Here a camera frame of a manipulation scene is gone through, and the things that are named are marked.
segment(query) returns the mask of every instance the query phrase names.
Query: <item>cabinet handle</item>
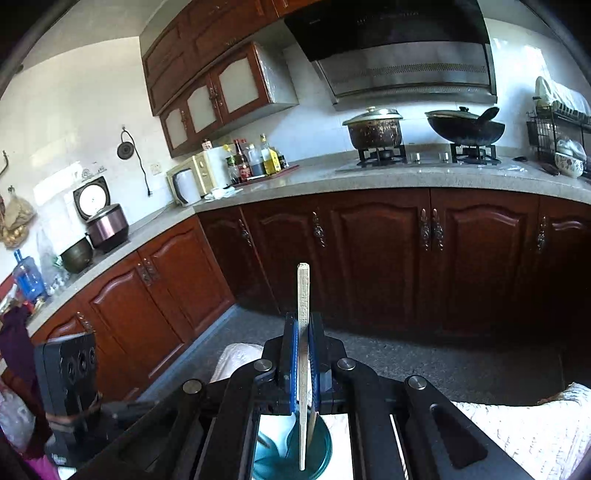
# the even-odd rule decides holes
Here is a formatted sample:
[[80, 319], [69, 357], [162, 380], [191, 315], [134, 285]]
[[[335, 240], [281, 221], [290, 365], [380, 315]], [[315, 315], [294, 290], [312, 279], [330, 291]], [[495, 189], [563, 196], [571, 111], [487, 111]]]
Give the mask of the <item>cabinet handle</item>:
[[80, 320], [80, 323], [82, 324], [82, 326], [84, 327], [84, 330], [87, 333], [94, 333], [95, 329], [92, 326], [92, 324], [86, 319], [86, 317], [84, 315], [81, 314], [81, 312], [76, 312], [76, 317], [78, 318], [78, 320]]
[[150, 275], [150, 277], [152, 277], [152, 280], [160, 279], [160, 274], [158, 273], [158, 270], [156, 270], [156, 267], [150, 261], [149, 258], [144, 258], [144, 266], [146, 267], [146, 270], [148, 270], [148, 274]]
[[222, 95], [219, 94], [219, 92], [217, 91], [216, 86], [213, 86], [213, 91], [216, 94], [216, 102], [220, 107], [223, 107], [223, 102], [222, 102]]
[[324, 242], [324, 230], [320, 225], [320, 220], [316, 212], [312, 212], [312, 223], [314, 224], [314, 236], [320, 241], [321, 247], [326, 247]]
[[437, 249], [443, 252], [443, 227], [439, 221], [439, 212], [433, 209], [433, 237], [437, 245]]
[[542, 218], [540, 222], [540, 231], [538, 232], [537, 244], [538, 244], [538, 253], [542, 253], [546, 246], [546, 228], [548, 227], [548, 219], [546, 217]]
[[187, 117], [185, 116], [185, 112], [184, 110], [181, 109], [181, 122], [183, 123], [183, 126], [185, 128], [185, 131], [189, 131], [188, 127], [187, 127]]
[[248, 244], [248, 246], [250, 248], [252, 248], [252, 241], [251, 241], [251, 235], [248, 233], [248, 230], [246, 230], [246, 226], [244, 225], [242, 220], [238, 220], [238, 225], [240, 226], [240, 235], [241, 237], [246, 240], [246, 243]]
[[146, 268], [141, 263], [138, 263], [138, 272], [139, 272], [139, 276], [142, 277], [142, 280], [144, 281], [144, 283], [147, 286], [150, 286], [152, 284], [152, 278], [150, 278], [150, 274], [148, 273]]
[[429, 218], [425, 209], [421, 210], [421, 247], [423, 250], [429, 250], [431, 244], [431, 228]]

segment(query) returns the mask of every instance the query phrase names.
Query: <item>dish rack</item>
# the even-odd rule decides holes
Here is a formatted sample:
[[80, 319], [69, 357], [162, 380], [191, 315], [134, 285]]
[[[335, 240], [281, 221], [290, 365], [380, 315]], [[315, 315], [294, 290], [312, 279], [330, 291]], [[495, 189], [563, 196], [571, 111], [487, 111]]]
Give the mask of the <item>dish rack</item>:
[[550, 106], [536, 105], [528, 116], [528, 138], [530, 145], [537, 147], [538, 161], [554, 164], [558, 140], [577, 140], [585, 148], [584, 135], [591, 134], [591, 117], [557, 100]]

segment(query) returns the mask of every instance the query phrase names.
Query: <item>blue water bottle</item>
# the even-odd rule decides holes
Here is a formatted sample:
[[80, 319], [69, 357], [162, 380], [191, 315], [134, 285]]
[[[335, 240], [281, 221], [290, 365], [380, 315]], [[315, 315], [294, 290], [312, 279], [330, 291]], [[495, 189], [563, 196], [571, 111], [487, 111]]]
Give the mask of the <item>blue water bottle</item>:
[[12, 277], [25, 298], [31, 303], [35, 303], [39, 297], [47, 298], [43, 278], [33, 258], [23, 258], [20, 250], [14, 252], [14, 258], [18, 264], [12, 270]]

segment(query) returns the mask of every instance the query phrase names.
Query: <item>electrical cord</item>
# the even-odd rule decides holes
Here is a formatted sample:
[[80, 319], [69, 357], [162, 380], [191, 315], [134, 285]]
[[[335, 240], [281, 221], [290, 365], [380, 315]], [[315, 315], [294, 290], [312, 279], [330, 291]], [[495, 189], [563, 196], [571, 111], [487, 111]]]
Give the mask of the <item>electrical cord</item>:
[[121, 143], [124, 142], [124, 140], [123, 140], [123, 134], [127, 134], [129, 136], [129, 138], [131, 139], [131, 143], [134, 146], [135, 154], [139, 158], [139, 167], [142, 169], [142, 172], [144, 172], [144, 182], [146, 184], [146, 190], [148, 190], [148, 197], [151, 197], [152, 196], [152, 191], [150, 190], [150, 186], [148, 185], [148, 176], [146, 175], [146, 171], [144, 170], [144, 165], [142, 164], [142, 157], [139, 156], [138, 149], [135, 146], [135, 140], [131, 136], [131, 134], [125, 129], [125, 127], [123, 127], [123, 131], [121, 132]]

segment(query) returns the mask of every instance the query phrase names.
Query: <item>screw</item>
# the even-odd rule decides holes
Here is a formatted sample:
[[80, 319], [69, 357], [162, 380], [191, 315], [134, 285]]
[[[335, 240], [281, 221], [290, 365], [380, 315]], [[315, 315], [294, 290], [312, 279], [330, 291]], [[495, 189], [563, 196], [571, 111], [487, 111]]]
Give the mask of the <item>screw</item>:
[[341, 370], [353, 370], [357, 362], [352, 358], [341, 358], [338, 362], [336, 362], [337, 367]]
[[266, 358], [261, 358], [255, 362], [255, 370], [259, 372], [268, 372], [271, 368], [273, 368], [273, 362]]
[[412, 377], [408, 377], [408, 385], [413, 387], [415, 390], [422, 390], [427, 386], [427, 380], [420, 375], [413, 375]]
[[187, 380], [183, 384], [183, 391], [188, 395], [195, 395], [201, 391], [201, 387], [201, 382], [193, 378], [192, 380]]

